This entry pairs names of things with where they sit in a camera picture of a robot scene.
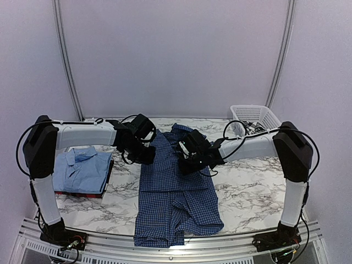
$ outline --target white wall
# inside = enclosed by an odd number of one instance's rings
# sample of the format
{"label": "white wall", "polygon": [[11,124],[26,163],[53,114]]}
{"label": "white wall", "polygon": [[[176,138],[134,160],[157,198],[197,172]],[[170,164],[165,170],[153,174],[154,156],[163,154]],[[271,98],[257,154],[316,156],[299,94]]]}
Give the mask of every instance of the white wall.
{"label": "white wall", "polygon": [[265,104],[288,1],[62,1],[86,116],[226,117]]}
{"label": "white wall", "polygon": [[25,216],[34,212],[15,147],[41,114],[76,119],[48,0],[0,1],[0,263],[8,263]]}
{"label": "white wall", "polygon": [[322,226],[332,263],[352,259],[352,2],[298,1],[273,111],[321,151],[307,211]]}

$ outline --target shirt collar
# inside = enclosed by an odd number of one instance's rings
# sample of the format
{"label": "shirt collar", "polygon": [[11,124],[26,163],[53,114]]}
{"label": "shirt collar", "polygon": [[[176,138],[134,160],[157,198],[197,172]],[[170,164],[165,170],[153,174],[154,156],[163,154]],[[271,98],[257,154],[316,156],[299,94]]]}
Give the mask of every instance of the shirt collar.
{"label": "shirt collar", "polygon": [[88,160],[97,154],[94,147],[89,148],[73,148],[66,154],[66,161],[69,166],[74,165],[76,162]]}

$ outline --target metal frame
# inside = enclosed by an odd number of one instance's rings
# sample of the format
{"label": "metal frame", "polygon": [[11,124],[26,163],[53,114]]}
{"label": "metal frame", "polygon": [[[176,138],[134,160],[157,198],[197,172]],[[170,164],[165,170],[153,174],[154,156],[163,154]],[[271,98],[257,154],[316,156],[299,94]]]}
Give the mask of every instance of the metal frame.
{"label": "metal frame", "polygon": [[66,78],[67,78],[68,87],[72,98],[72,103],[75,108],[78,120],[83,121],[84,116],[82,112],[82,107],[78,99],[78,93],[72,76],[72,70],[71,70],[70,61],[67,53],[64,27],[62,23],[62,12],[61,12],[60,0],[53,0],[53,7],[54,7],[54,17],[55,17],[57,36],[58,36],[59,45],[60,45],[61,57],[63,61]]}
{"label": "metal frame", "polygon": [[281,41],[280,53],[279,53],[279,57],[277,59],[276,69],[275,69],[275,73],[273,76],[273,80],[271,82],[269,94],[268,94],[268,97],[267,97],[267,100],[265,103],[265,106],[268,108],[272,107],[272,105],[274,103],[275,95],[278,90],[281,72],[283,69],[283,65],[285,62],[285,58],[287,55],[287,51],[288,51],[288,47],[289,47],[289,43],[290,43],[290,39],[291,39],[291,35],[292,35],[295,8],[296,8],[296,0],[289,0],[288,6],[287,6],[287,16],[286,16],[284,34],[283,34],[282,41]]}
{"label": "metal frame", "polygon": [[[310,228],[310,242],[316,247],[320,264],[327,264],[324,242],[319,224],[308,223]],[[305,226],[299,224],[302,244],[306,242],[307,231]],[[256,255],[269,255],[279,250],[258,253],[252,245],[255,234],[263,233],[275,228],[261,230],[260,232],[248,232],[235,235],[221,235],[185,238],[184,246],[173,246],[168,249],[152,247],[135,247],[133,236],[102,234],[87,232],[87,246],[85,251],[80,252],[80,261],[77,263],[125,263],[125,264],[150,264],[150,263],[207,263],[223,264],[236,263],[236,261],[249,261]],[[55,256],[58,246],[40,240],[41,231],[37,221],[25,218],[13,253],[10,264],[21,263],[25,249],[33,249],[38,252],[48,252]]]}

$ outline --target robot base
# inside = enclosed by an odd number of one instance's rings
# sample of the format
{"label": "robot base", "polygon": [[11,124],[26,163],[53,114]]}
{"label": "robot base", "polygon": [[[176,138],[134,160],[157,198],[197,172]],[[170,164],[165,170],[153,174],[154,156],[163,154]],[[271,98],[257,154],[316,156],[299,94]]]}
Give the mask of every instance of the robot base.
{"label": "robot base", "polygon": [[278,232],[274,231],[255,235],[252,244],[257,248],[258,252],[263,252],[266,250],[274,250],[285,246],[296,245],[301,242],[302,238],[297,229],[297,233],[295,233],[289,240],[279,239]]}
{"label": "robot base", "polygon": [[59,246],[67,246],[67,244],[72,243],[73,241],[75,241],[75,238],[82,238],[83,242],[80,242],[77,246],[75,246],[76,249],[78,250],[84,250],[84,248],[86,247],[87,244],[87,234],[83,233],[83,232],[79,232],[79,231],[73,231],[73,230],[65,230],[67,232],[68,237],[70,237],[70,241],[69,243],[67,242],[57,242],[55,240],[50,239],[47,235],[45,234],[41,234],[40,235],[40,240],[44,241],[44,242],[48,242],[50,244],[54,244],[54,245],[59,245]]}

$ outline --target white backdrop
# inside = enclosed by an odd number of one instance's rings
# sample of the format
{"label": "white backdrop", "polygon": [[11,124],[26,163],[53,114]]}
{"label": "white backdrop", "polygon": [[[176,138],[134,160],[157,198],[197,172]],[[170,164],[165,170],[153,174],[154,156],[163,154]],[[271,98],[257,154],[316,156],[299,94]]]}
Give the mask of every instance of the white backdrop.
{"label": "white backdrop", "polygon": [[287,1],[62,1],[84,116],[226,117],[264,105]]}

